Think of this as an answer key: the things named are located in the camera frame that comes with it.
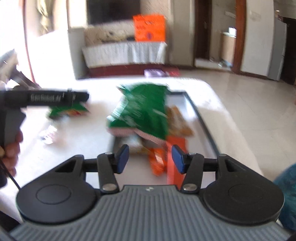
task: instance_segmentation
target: wooden door frame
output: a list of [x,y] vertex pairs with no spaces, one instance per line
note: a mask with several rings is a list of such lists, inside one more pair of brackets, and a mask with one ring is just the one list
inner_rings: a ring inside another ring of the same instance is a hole
[[235,28],[237,29],[237,39],[235,41],[233,66],[231,68],[231,71],[236,74],[241,73],[242,58],[244,54],[244,41],[245,41],[245,34],[246,34],[246,18],[247,18],[247,1],[236,0]]
[[[198,13],[198,1],[195,0],[195,33],[194,33],[194,47],[193,47],[193,67],[195,67],[195,55],[197,50],[197,27],[198,27],[198,21],[197,21],[197,13]],[[210,57],[210,41],[211,41],[211,30],[212,30],[212,0],[210,1],[210,31],[208,36],[208,58]],[[246,15],[247,15],[247,3],[246,0],[236,0],[236,20],[235,20],[235,28],[237,30],[237,38],[235,42],[235,51],[234,51],[234,60],[233,60],[233,66],[231,68],[232,72],[236,74],[241,73],[241,65],[242,65],[242,58],[244,54],[244,41],[245,41],[245,32],[246,32]]]
[[[198,39],[198,32],[197,32],[197,28],[198,28],[198,20],[197,20],[198,1],[199,0],[195,0],[195,2],[194,2],[195,27],[194,27],[194,45],[193,45],[193,66],[195,66],[195,58],[196,58],[197,42],[198,42],[197,41],[197,39]],[[211,32],[212,32],[212,0],[209,0],[209,15],[208,16],[209,16],[208,23],[209,23],[210,30],[208,31],[208,49],[207,49],[206,57],[210,58],[210,44],[211,44]]]

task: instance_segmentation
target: black cable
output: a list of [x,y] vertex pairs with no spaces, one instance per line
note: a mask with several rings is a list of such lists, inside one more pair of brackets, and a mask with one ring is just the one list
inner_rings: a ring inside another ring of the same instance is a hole
[[8,169],[4,165],[2,158],[0,158],[0,167],[6,172],[7,176],[13,181],[13,183],[16,185],[18,190],[20,190],[20,186],[18,185],[17,181],[13,178],[13,176],[9,173]]

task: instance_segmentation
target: blue fabric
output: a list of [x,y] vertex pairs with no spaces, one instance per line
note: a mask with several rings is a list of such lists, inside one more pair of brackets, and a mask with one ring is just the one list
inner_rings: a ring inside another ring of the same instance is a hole
[[280,174],[274,183],[280,187],[285,197],[279,220],[284,228],[296,231],[296,164]]

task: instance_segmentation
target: human hand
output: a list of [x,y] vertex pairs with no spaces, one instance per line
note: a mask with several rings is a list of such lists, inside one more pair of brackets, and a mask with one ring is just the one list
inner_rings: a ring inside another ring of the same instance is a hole
[[7,145],[5,150],[5,156],[3,157],[2,161],[6,168],[8,169],[9,173],[14,177],[16,175],[15,166],[18,161],[18,154],[20,153],[20,143],[23,141],[22,132],[19,131],[15,138],[15,142]]

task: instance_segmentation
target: television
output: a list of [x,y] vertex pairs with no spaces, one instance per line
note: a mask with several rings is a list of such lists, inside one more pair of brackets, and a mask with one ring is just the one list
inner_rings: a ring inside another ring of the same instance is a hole
[[132,19],[140,14],[140,0],[87,0],[88,24]]

